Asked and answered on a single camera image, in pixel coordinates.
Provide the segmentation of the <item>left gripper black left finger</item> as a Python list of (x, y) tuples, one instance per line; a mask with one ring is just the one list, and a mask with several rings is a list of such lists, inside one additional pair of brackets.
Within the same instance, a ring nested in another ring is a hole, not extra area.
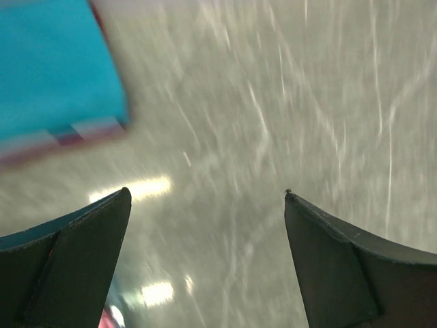
[(1, 237), (2, 327), (97, 327), (131, 210), (124, 187)]

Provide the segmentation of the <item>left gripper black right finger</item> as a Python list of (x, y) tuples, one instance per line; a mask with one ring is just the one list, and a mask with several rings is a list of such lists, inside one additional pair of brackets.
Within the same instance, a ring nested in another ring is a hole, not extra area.
[(310, 327), (436, 326), (436, 254), (376, 236), (291, 190), (284, 217)]

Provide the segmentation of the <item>pink t-shirt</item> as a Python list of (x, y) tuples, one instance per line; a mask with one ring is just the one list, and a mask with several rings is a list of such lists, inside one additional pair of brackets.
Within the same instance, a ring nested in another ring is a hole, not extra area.
[(128, 328), (128, 319), (121, 304), (106, 303), (98, 328)]

